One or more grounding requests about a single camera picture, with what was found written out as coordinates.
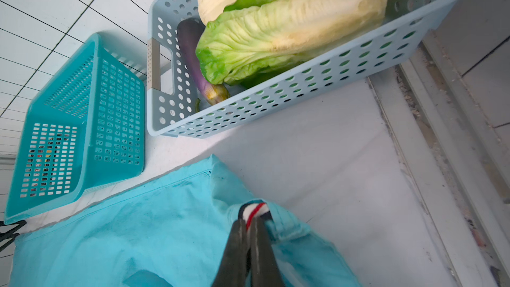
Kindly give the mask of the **teal long pants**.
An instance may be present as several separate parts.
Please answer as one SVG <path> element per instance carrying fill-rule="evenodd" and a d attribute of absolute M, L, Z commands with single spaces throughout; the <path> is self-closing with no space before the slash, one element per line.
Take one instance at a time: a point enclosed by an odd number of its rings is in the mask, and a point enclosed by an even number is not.
<path fill-rule="evenodd" d="M 211 156 L 17 239 L 10 286 L 212 286 L 232 224 L 260 217 L 285 286 L 358 286 L 337 249 Z"/>

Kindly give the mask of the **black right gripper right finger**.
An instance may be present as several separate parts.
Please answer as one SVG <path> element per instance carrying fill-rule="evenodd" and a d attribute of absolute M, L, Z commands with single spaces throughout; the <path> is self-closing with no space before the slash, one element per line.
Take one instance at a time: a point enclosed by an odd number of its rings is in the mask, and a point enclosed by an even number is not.
<path fill-rule="evenodd" d="M 253 219 L 249 236 L 250 285 L 252 287 L 285 287 L 263 219 L 260 217 Z"/>

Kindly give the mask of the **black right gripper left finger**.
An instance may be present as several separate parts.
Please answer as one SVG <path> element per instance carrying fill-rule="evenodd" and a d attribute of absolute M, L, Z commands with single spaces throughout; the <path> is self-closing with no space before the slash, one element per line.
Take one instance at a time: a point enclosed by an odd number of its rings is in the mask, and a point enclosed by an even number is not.
<path fill-rule="evenodd" d="M 243 219 L 231 227 L 212 287 L 243 287 L 247 281 L 248 234 Z"/>

